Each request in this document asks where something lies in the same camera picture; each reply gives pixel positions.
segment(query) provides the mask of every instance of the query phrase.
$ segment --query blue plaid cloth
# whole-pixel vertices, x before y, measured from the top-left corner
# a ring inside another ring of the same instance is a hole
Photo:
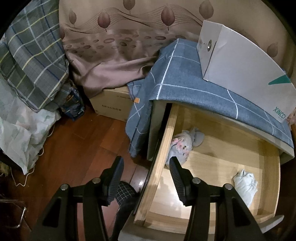
[[[59,31],[59,1],[32,0],[1,41],[1,74],[31,109],[55,111],[75,91],[68,65]],[[78,108],[73,118],[83,114],[84,107]]]
[[[243,97],[202,78],[197,43],[177,39],[160,50],[148,76],[128,83],[134,103],[126,123],[131,140],[129,152],[135,157],[149,133],[152,100],[179,101],[233,118],[269,133],[294,148],[286,121],[270,114]]]

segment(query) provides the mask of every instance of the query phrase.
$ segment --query leaf pattern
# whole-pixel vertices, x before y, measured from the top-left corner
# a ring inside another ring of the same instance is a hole
[[[131,14],[131,9],[135,6],[136,1],[135,0],[123,0],[123,6],[126,10],[130,11]]]
[[[71,9],[71,11],[69,12],[69,21],[70,21],[71,24],[74,25],[76,20],[77,20],[76,14]]]
[[[204,19],[208,19],[211,18],[214,14],[214,8],[211,5],[211,2],[209,0],[204,0],[199,8],[200,11],[200,15],[204,18]]]
[[[165,6],[161,12],[161,20],[167,26],[171,26],[175,21],[175,14],[169,6]]]
[[[110,16],[108,13],[106,12],[101,12],[99,17],[98,17],[98,25],[101,27],[101,28],[104,28],[107,32],[107,27],[110,25],[111,23],[111,20],[110,20]]]
[[[274,58],[275,56],[277,56],[278,54],[278,43],[273,43],[271,45],[268,46],[266,53]]]

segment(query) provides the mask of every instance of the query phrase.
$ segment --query white cloth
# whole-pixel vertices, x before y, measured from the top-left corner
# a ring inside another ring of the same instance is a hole
[[[181,165],[183,165],[192,150],[192,146],[199,146],[204,139],[205,135],[194,127],[189,131],[182,131],[182,133],[173,136],[170,143],[170,149],[165,165],[169,168],[170,158],[176,156]]]
[[[254,178],[254,174],[246,172],[244,169],[238,172],[234,177],[234,188],[240,195],[247,207],[251,206],[257,189],[257,181]]]
[[[0,75],[0,149],[24,174],[34,167],[49,129],[58,119],[58,112],[32,111]]]

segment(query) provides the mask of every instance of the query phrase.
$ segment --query white paper bag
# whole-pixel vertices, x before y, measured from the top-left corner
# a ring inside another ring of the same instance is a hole
[[[204,20],[197,50],[205,80],[248,99],[281,123],[296,107],[296,89],[285,72],[239,33]]]

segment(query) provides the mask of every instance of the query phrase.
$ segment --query plaid cushion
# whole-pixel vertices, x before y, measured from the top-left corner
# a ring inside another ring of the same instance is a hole
[[[58,0],[32,0],[14,19],[0,44],[1,74],[36,111],[55,111],[72,91],[58,11]]]
[[[120,181],[119,187],[116,193],[116,201],[121,206],[122,203],[129,197],[134,197],[137,195],[135,189],[124,181]]]

